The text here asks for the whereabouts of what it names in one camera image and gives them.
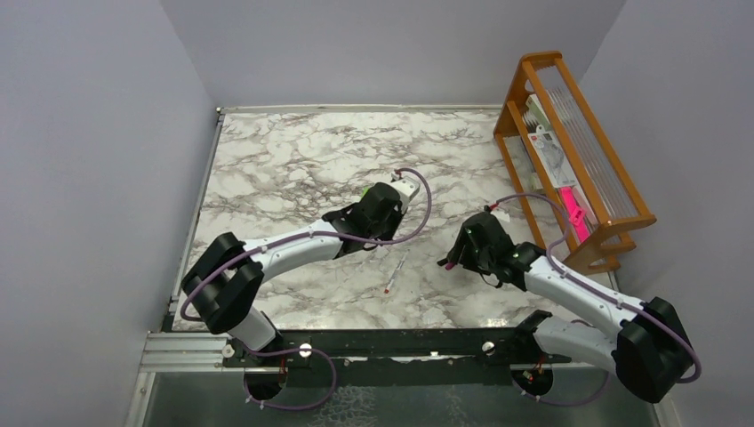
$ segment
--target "white robotic arm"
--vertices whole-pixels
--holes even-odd
[[[245,242],[232,233],[220,235],[181,282],[189,295],[181,314],[194,303],[201,316],[196,320],[204,321],[214,334],[227,332],[252,350],[264,349],[277,330],[252,306],[262,284],[310,262],[365,250],[365,243],[395,243],[391,239],[421,185],[400,173],[392,178],[390,183],[372,186],[357,203],[326,213],[299,230]],[[234,257],[239,260],[232,262],[237,270],[232,278],[225,272],[213,273],[224,270],[222,264]]]
[[[621,294],[549,259],[532,243],[514,245],[488,209],[462,224],[453,248],[438,264],[495,275],[497,287],[511,283],[580,316],[593,327],[551,315],[538,318],[531,335],[539,350],[601,367],[646,401],[662,399],[693,364],[685,346],[663,330],[689,343],[669,302]]]

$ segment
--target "marble tabletop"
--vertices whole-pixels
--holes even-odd
[[[263,285],[254,306],[281,329],[514,326],[536,309],[574,315],[513,286],[495,289],[470,271],[437,266],[461,223],[514,193],[493,139],[499,112],[247,113],[225,116],[188,265],[219,234],[262,238],[296,230],[358,201],[364,188],[409,166],[429,181],[433,209],[412,241],[316,262]],[[414,199],[397,232],[426,212]],[[560,235],[552,212],[533,204],[550,242]],[[532,240],[518,202],[498,218],[514,242]],[[389,294],[393,271],[405,255]],[[593,277],[609,283],[606,275]],[[185,299],[181,293],[180,303]],[[195,314],[193,308],[189,313]],[[176,316],[173,330],[203,330]]]

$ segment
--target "pink package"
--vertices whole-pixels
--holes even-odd
[[[587,229],[587,224],[584,222],[586,211],[584,211],[579,206],[579,203],[576,202],[574,192],[571,191],[570,187],[561,187],[558,191],[560,192],[560,198],[563,199],[565,210],[568,212],[568,221],[574,226],[576,238],[578,238],[579,243],[581,243],[590,235],[589,229]]]

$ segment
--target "white wall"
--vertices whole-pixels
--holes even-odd
[[[4,2],[0,425],[121,425],[214,106],[157,0]]]
[[[522,54],[579,78],[624,0],[161,0],[218,105],[500,103]]]
[[[629,0],[582,89],[658,222],[624,290],[673,302],[704,363],[684,426],[754,420],[754,3]]]

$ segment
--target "wooden rack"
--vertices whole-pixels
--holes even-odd
[[[629,231],[647,227],[656,219],[615,154],[560,52],[529,53],[521,58],[494,128],[494,138],[513,187],[517,192],[529,190],[522,185],[507,145],[510,141],[517,143],[520,138],[544,194],[563,205],[528,138],[531,126],[527,127],[525,123],[526,100],[533,93],[539,98],[597,219],[596,224],[590,225],[590,236],[583,242],[579,244],[573,233],[567,239],[570,255],[565,258],[565,264],[582,274],[616,270],[621,266],[616,255],[636,248]],[[521,199],[521,206],[535,242],[545,247],[530,202]],[[560,229],[564,230],[569,225],[567,220],[554,209],[553,212]]]

